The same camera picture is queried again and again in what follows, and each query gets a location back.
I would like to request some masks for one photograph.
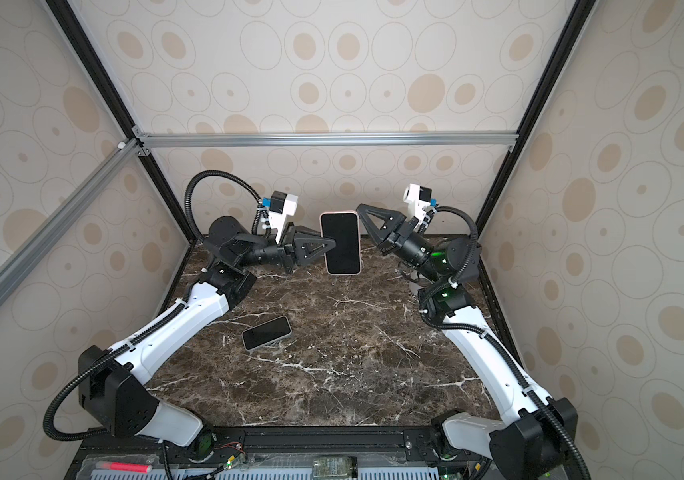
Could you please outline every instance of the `patterned wallpaper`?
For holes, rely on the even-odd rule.
[[[684,479],[684,1],[605,2],[482,236],[594,478]]]
[[[52,397],[88,346],[144,326],[163,301],[187,241],[137,160],[105,188],[0,308],[0,480],[59,480],[78,442],[43,434]],[[96,426],[75,396],[59,428]]]
[[[144,131],[515,130],[573,0],[72,0]]]
[[[122,135],[48,15],[0,0],[0,266]]]
[[[273,190],[299,195],[298,225],[319,230],[319,215],[354,210],[365,203],[405,213],[403,192],[410,183],[433,189],[439,204],[456,206],[473,217],[480,211],[499,165],[504,145],[435,145],[355,148],[159,148],[155,158],[183,202],[187,182],[206,169],[226,170],[246,180],[262,197]],[[222,215],[251,229],[256,202],[242,187],[222,178],[195,188],[193,215],[202,232]],[[461,234],[467,226],[440,214],[430,234]]]

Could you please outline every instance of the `dark brown marble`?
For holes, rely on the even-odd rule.
[[[193,253],[176,296],[207,262]],[[214,425],[424,425],[452,408],[498,418],[462,354],[419,319],[398,259],[363,241],[363,273],[322,261],[254,267],[248,298],[174,353],[148,389]],[[481,287],[466,285],[489,317]],[[286,315],[293,336],[249,354],[241,332]]]

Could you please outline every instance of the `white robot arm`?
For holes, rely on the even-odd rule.
[[[439,324],[432,324],[432,321],[428,324],[443,330],[459,348],[499,410],[500,421],[470,416],[466,412],[439,417],[439,436],[443,444],[436,446],[436,450],[443,457],[458,450],[471,450],[493,458],[498,465],[503,459],[509,475],[503,474],[507,478],[527,478],[520,476],[523,469],[547,472],[563,462],[564,448],[549,429],[543,428],[543,412],[552,410],[573,435],[576,411],[567,400],[554,402],[547,390],[512,360],[480,310],[475,308],[470,295],[461,287],[462,282],[477,276],[477,270],[465,268],[468,261],[460,267],[463,260],[473,259],[473,264],[477,261],[477,235],[432,246],[421,235],[424,229],[415,231],[421,225],[429,224],[438,211],[459,212],[446,210],[449,207],[435,209],[435,202],[428,198],[429,195],[429,189],[415,184],[409,186],[404,194],[409,213],[411,210],[421,212],[409,221],[395,210],[360,205],[357,211],[372,241],[383,254],[400,256],[406,264],[433,281],[433,285],[448,279],[445,284],[454,287],[453,290],[449,288],[448,293],[435,295],[437,300],[428,299],[430,307],[420,312],[426,322],[427,316],[441,320]],[[186,341],[248,294],[256,277],[243,270],[244,266],[277,264],[290,273],[294,266],[309,264],[334,247],[332,239],[286,223],[286,217],[296,210],[296,197],[276,192],[271,200],[264,202],[270,208],[269,216],[264,215],[269,219],[265,226],[277,230],[275,237],[269,240],[248,234],[229,216],[217,219],[203,242],[215,260],[208,269],[202,270],[197,282],[188,287],[183,299],[178,299],[127,339],[114,343],[108,351],[92,346],[82,353],[78,360],[79,376],[60,392],[46,413],[44,431],[47,435],[59,440],[85,438],[87,432],[64,434],[52,430],[52,425],[46,421],[47,417],[53,418],[63,398],[79,385],[81,405],[97,418],[105,432],[118,438],[139,435],[173,442],[186,448],[194,461],[211,454],[216,440],[212,427],[192,412],[155,398],[144,385]],[[462,212],[458,214],[464,215],[471,224],[469,216]],[[370,215],[384,220],[384,225],[375,226]],[[435,293],[432,287],[426,292]],[[426,304],[424,294],[422,291],[419,297],[420,308]]]

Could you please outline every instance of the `red wire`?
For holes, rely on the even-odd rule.
[[[222,448],[232,448],[233,450],[238,450],[240,453],[246,455],[246,452],[241,450],[240,448],[236,448],[235,446],[238,444],[238,442],[230,442],[225,445],[222,445],[221,447],[214,447],[214,450],[221,450]]]

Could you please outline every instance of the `phone screen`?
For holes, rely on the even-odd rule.
[[[321,235],[337,241],[326,252],[326,267],[332,275],[360,273],[360,232],[358,215],[350,212],[320,215]]]
[[[291,325],[286,316],[279,316],[277,319],[257,325],[243,332],[243,344],[246,350],[253,350],[258,346],[280,340],[291,334]]]

